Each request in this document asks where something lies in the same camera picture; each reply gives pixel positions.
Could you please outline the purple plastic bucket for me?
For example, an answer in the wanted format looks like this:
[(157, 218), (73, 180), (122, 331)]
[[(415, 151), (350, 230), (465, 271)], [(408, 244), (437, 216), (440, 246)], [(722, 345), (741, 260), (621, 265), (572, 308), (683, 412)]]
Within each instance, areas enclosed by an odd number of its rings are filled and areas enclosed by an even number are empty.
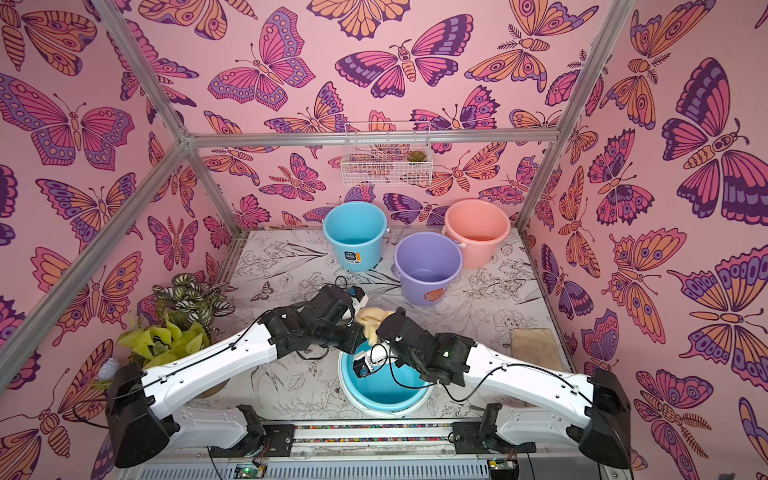
[(418, 232), (396, 246), (393, 267), (401, 280), (402, 296), (414, 306), (433, 306), (444, 300), (463, 269), (458, 244), (439, 233)]

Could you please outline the light blue bucket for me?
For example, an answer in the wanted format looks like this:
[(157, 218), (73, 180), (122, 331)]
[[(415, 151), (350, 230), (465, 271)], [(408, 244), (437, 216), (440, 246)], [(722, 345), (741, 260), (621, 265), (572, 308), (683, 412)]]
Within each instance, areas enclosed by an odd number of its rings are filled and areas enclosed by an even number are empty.
[(374, 204), (354, 201), (336, 206), (326, 215), (322, 228), (342, 268), (361, 272), (380, 262), (388, 222)]
[(365, 415), (381, 419), (405, 418), (427, 403), (434, 387), (421, 380), (408, 366), (388, 366), (359, 378), (353, 369), (354, 356), (340, 353), (338, 377), (349, 402)]

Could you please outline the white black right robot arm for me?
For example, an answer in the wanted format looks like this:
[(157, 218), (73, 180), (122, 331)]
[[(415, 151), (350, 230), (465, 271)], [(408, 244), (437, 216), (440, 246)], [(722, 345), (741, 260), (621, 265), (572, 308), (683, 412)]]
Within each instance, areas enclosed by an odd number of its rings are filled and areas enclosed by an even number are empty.
[(370, 345), (355, 357), (358, 377), (407, 366), (429, 387), (456, 385), (471, 394), (488, 388), (553, 416), (544, 427), (523, 428), (495, 411), (495, 433), (507, 443), (560, 436), (599, 464), (630, 469), (631, 406), (615, 374), (603, 369), (591, 374), (561, 372), (508, 357), (458, 334), (432, 334), (402, 308), (366, 307), (354, 321)]

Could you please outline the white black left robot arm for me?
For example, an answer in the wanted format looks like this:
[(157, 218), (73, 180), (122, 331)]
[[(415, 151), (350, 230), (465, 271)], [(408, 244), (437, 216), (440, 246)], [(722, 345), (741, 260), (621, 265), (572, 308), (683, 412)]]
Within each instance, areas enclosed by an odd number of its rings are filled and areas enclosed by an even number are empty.
[(119, 368), (105, 409), (115, 467), (138, 466), (168, 449), (204, 448), (224, 458), (262, 454), (267, 433), (252, 407), (197, 411), (187, 403), (312, 345), (354, 353), (365, 340), (355, 316), (367, 302), (359, 286), (328, 284), (312, 299), (269, 309), (244, 330), (180, 360)]

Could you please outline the yellow cleaning cloth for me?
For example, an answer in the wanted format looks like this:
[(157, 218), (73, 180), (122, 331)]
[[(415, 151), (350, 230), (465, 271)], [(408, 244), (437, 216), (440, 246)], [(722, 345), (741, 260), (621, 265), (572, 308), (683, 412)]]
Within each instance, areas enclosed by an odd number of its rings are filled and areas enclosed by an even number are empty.
[(377, 331), (383, 321), (393, 314), (394, 311), (377, 307), (365, 307), (356, 313), (355, 322), (363, 327), (363, 335), (371, 347), (379, 343)]

